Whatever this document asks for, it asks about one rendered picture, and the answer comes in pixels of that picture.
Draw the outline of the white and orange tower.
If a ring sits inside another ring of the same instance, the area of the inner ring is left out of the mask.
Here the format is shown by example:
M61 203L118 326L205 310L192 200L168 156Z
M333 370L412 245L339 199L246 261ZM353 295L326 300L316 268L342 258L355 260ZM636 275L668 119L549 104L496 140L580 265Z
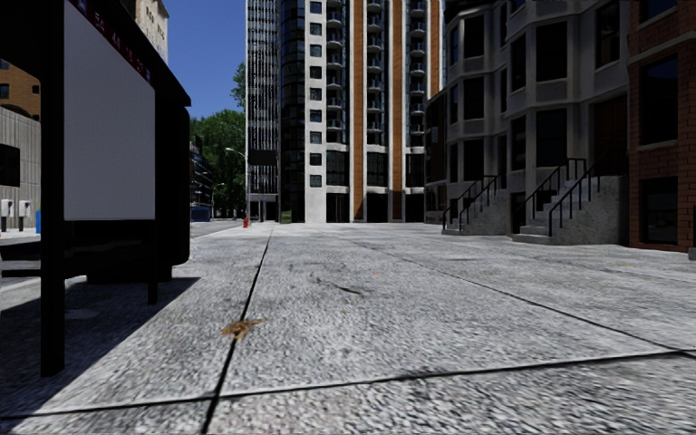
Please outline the white and orange tower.
M277 215L421 222L444 0L279 0Z

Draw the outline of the grey street lamp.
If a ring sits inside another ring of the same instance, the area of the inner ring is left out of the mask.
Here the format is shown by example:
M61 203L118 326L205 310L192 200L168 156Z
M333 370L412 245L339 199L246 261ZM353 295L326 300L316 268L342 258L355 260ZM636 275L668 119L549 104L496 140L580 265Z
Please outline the grey street lamp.
M220 182L216 183L212 188L211 188L211 199L210 199L210 206L211 206L211 220L215 218L215 192L216 188L221 187L221 186L226 186L225 182Z
M230 148L230 147L225 147L225 151L226 151L226 152L235 153L236 155L240 156L240 157L243 159L243 161L244 161L244 173L245 173L245 175L244 175L244 177L245 177L245 220L246 220L246 222L247 222L247 223L245 224L245 226L246 226L246 227L249 227L251 224L249 223L249 222L250 222L250 216L249 216L249 213L250 213L250 211L249 211L249 210L250 210L250 199L249 199L250 190L249 190L249 172L248 172L248 159L247 159L247 155L246 155L245 152L241 152L241 151L239 151L239 150L236 150L236 149Z

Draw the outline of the trees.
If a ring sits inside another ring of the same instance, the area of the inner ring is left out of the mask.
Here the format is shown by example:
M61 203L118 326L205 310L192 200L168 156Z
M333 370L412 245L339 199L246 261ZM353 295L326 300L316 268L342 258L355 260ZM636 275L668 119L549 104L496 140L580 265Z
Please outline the trees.
M233 75L230 95L235 110L224 109L190 121L190 141L198 135L203 141L203 156L212 169L212 183L225 182L216 188L215 218L245 216L245 173L243 159L225 147L246 152L246 66L241 63Z

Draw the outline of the dark building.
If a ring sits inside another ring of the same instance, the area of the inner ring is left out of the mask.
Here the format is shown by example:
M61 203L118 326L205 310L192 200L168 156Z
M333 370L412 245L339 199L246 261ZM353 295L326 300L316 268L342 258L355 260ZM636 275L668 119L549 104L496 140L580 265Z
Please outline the dark building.
M189 206L192 222L208 222L212 217L212 169L203 156L203 141L195 135L189 143Z

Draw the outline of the glass tower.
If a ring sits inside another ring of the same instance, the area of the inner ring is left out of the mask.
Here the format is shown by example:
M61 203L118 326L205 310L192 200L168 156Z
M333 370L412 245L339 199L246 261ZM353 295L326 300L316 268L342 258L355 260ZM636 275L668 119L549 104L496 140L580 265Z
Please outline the glass tower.
M250 216L277 219L276 1L246 0L246 147Z

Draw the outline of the grey stone building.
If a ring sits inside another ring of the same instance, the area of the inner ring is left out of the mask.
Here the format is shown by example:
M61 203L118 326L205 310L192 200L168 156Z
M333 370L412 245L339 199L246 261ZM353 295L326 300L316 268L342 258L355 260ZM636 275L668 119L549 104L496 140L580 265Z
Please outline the grey stone building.
M425 221L449 235L626 243L628 6L445 0L443 24Z

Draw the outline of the black bus shelter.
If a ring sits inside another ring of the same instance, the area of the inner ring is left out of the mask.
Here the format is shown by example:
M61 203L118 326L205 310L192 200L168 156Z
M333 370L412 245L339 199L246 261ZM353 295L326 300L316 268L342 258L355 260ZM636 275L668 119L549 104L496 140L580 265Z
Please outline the black bus shelter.
M0 0L0 59L40 83L40 373L65 365L65 282L158 286L189 258L191 100L121 0Z

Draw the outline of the tan stone building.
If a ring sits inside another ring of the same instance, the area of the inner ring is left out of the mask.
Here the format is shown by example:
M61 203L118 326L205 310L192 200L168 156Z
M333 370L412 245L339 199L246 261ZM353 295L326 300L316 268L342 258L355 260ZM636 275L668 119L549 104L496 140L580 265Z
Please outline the tan stone building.
M169 12L163 0L120 0L165 64L169 63Z

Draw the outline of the red brick building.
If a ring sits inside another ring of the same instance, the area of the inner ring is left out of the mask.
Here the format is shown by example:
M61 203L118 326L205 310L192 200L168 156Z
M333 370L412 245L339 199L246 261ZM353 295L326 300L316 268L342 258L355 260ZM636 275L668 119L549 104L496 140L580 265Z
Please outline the red brick building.
M633 0L629 60L630 247L696 247L696 0Z

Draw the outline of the pale concrete building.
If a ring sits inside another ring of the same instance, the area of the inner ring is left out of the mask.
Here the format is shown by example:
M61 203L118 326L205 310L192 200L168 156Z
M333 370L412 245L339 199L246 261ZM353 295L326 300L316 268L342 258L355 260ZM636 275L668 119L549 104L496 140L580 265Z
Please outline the pale concrete building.
M0 200L14 202L14 216L7 219L7 229L18 228L19 201L29 200L31 212L24 227L35 226L35 212L41 206L41 123L0 107L0 144L19 149L19 187L0 186Z

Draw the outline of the orange brick building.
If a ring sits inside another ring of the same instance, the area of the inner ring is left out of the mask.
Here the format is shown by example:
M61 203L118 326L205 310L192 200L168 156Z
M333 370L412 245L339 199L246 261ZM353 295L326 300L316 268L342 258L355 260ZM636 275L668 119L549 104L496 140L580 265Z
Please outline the orange brick building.
M41 120L40 81L0 58L0 107L34 121Z

